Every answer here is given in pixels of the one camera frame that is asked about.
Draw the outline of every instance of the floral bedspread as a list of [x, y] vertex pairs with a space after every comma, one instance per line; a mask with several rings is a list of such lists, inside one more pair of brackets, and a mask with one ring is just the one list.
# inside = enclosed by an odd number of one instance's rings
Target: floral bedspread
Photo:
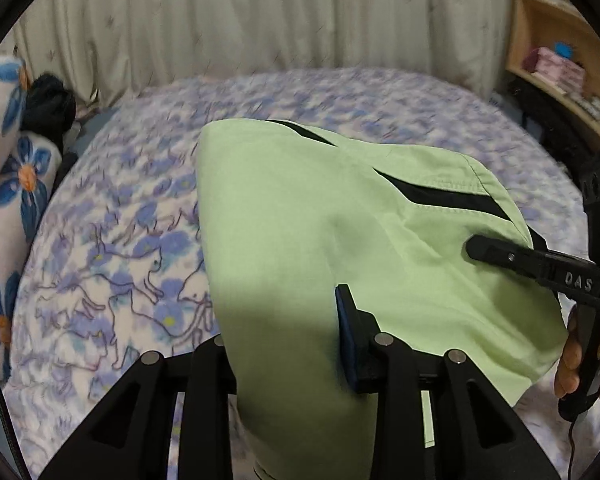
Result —
[[[554, 161], [495, 108], [429, 76], [294, 71], [149, 89], [122, 105], [52, 197], [20, 283], [5, 394], [34, 474], [139, 354], [190, 351], [218, 332], [200, 247], [196, 141], [205, 123], [231, 117], [471, 155], [551, 248], [586, 254], [578, 190]], [[517, 409], [565, 474], [567, 426], [550, 378]], [[600, 446], [599, 406], [576, 440], [577, 473]], [[232, 453], [235, 477], [255, 478], [237, 423]]]

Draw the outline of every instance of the bookshelf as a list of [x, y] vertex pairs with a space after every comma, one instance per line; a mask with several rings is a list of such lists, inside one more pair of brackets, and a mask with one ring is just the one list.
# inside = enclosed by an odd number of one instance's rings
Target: bookshelf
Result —
[[554, 49], [561, 41], [573, 47], [573, 60], [587, 72], [583, 95], [600, 97], [600, 39], [584, 17], [567, 0], [515, 0], [507, 70], [550, 95], [579, 117], [593, 132], [586, 142], [600, 148], [600, 121], [595, 120], [567, 95], [522, 68], [533, 48]]

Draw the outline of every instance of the white curtain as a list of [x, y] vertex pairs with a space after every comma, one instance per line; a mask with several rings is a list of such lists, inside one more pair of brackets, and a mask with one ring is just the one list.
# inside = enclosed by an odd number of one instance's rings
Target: white curtain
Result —
[[486, 97], [511, 0], [36, 0], [13, 39], [34, 76], [110, 105], [194, 75], [385, 66]]

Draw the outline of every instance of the hand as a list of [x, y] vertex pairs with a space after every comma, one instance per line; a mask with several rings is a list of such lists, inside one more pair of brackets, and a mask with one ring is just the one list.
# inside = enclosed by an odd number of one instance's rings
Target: hand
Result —
[[568, 329], [569, 338], [564, 344], [558, 370], [555, 373], [554, 391], [559, 399], [563, 398], [566, 394], [572, 394], [578, 389], [578, 385], [580, 384], [578, 368], [582, 362], [582, 347], [576, 336], [575, 316], [571, 317]]

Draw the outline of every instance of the light green cloth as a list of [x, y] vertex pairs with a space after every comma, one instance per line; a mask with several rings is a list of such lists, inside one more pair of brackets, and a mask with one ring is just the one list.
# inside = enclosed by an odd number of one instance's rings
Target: light green cloth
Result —
[[[264, 121], [204, 127], [197, 167], [206, 272], [260, 473], [366, 480], [376, 400], [344, 380], [337, 284], [412, 348], [465, 350], [510, 404], [556, 361], [566, 330], [551, 292], [464, 252], [474, 234], [532, 245], [519, 210], [480, 163], [310, 129], [338, 147]], [[373, 168], [491, 195], [512, 221], [411, 203]]]

